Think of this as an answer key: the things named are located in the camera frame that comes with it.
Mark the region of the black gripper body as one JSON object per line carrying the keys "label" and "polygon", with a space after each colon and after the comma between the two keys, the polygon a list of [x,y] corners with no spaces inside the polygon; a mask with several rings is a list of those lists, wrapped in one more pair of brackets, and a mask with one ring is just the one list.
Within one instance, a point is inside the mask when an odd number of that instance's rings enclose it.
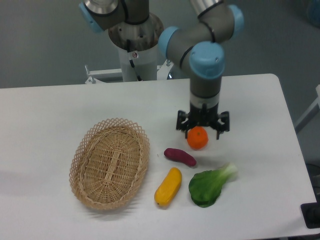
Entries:
{"label": "black gripper body", "polygon": [[193,129],[196,126],[220,129],[222,124],[219,123],[218,107],[218,103],[213,107],[208,107],[207,104],[197,107],[190,103],[187,129]]}

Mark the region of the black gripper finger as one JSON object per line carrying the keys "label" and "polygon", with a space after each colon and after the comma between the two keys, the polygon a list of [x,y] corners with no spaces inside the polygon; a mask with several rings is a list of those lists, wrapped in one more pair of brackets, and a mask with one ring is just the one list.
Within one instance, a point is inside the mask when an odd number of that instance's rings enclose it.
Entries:
{"label": "black gripper finger", "polygon": [[220,135],[230,131],[230,113],[224,111],[217,115],[216,120],[212,124],[212,128],[216,130],[216,139],[220,139]]}
{"label": "black gripper finger", "polygon": [[185,138],[188,138],[189,130],[194,128],[192,122],[189,119],[190,114],[183,110],[177,112],[176,130],[184,132]]}

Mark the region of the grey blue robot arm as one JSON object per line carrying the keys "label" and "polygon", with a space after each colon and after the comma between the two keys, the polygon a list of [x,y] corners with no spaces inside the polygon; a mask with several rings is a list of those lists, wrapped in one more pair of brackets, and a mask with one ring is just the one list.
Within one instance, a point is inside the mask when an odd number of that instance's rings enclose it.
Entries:
{"label": "grey blue robot arm", "polygon": [[118,50],[125,82],[157,78],[156,50],[190,79],[190,110],[179,111],[176,129],[188,134],[197,126],[217,134],[230,129],[227,111],[218,113],[225,54],[221,43],[244,28],[244,16],[223,0],[193,0],[197,25],[164,27],[147,0],[84,0],[83,18],[96,33],[108,32]]}

